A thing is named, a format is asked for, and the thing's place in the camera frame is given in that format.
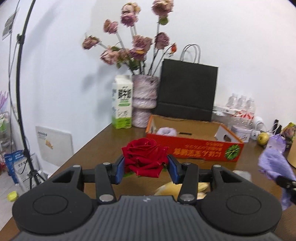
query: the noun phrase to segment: light stand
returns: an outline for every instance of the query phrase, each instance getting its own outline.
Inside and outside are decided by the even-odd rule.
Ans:
[[[19,46],[18,56],[17,56],[17,74],[16,74],[17,114],[18,114],[18,124],[20,126],[20,133],[21,133],[21,136],[22,136],[22,143],[24,145],[23,154],[27,158],[27,162],[28,162],[29,167],[30,167],[30,172],[28,174],[29,179],[30,179],[30,189],[32,189],[32,178],[34,178],[34,180],[36,182],[36,185],[40,184],[37,176],[39,176],[44,181],[44,178],[42,176],[40,176],[33,167],[30,151],[29,151],[27,143],[26,143],[26,137],[25,137],[25,133],[24,133],[24,126],[23,126],[23,122],[22,122],[22,111],[21,111],[21,107],[20,107],[20,66],[21,66],[21,59],[22,59],[22,49],[23,49],[23,45],[24,45],[24,41],[25,41],[25,34],[26,34],[29,18],[31,16],[32,9],[34,7],[35,2],[36,2],[36,0],[33,0],[32,3],[31,3],[30,9],[28,11],[28,14],[27,14],[27,17],[26,17],[26,20],[25,20],[24,28],[22,30],[22,35],[19,35],[19,34],[17,35],[17,41],[18,41],[18,43],[20,45]]]

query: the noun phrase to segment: wooden table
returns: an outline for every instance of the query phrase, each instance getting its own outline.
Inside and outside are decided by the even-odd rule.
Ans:
[[[144,129],[131,128],[116,130],[111,125],[96,135],[90,142],[71,157],[56,173],[66,168],[79,164],[84,169],[94,168],[103,162],[115,162],[121,155],[121,147],[126,146],[132,140],[144,137]],[[200,168],[210,169],[214,164],[220,164],[230,170],[248,171],[252,175],[252,182],[266,191],[280,198],[281,189],[269,181],[263,174],[258,172],[257,161],[263,148],[256,145],[255,141],[247,143],[242,151],[241,157],[236,163],[203,161],[197,159],[179,159],[180,162],[193,162]],[[153,195],[155,190],[165,183],[170,182],[168,172],[162,172],[159,178],[136,177],[131,175],[123,178],[120,185],[113,185],[117,197],[120,195]],[[94,183],[86,183],[84,192],[91,198],[95,198]],[[8,241],[18,233],[18,229],[11,218],[0,231],[0,241]],[[277,226],[276,234],[283,240],[296,240],[296,207],[292,206],[283,212],[282,218]]]

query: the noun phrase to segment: black paper bag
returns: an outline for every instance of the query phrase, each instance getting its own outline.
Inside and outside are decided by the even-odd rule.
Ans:
[[[154,114],[211,121],[218,67],[165,59]]]

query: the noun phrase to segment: open box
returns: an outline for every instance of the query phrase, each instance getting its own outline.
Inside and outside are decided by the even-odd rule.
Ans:
[[[176,137],[160,136],[161,127],[177,130]],[[178,158],[198,158],[208,161],[236,162],[244,143],[223,124],[199,120],[173,119],[151,115],[146,137],[169,147],[168,154]]]

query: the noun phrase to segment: floor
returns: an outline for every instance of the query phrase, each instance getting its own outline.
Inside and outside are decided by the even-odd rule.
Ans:
[[[15,191],[15,184],[7,172],[4,172],[0,175],[0,230],[12,217],[13,202],[7,200],[7,195],[12,191]]]

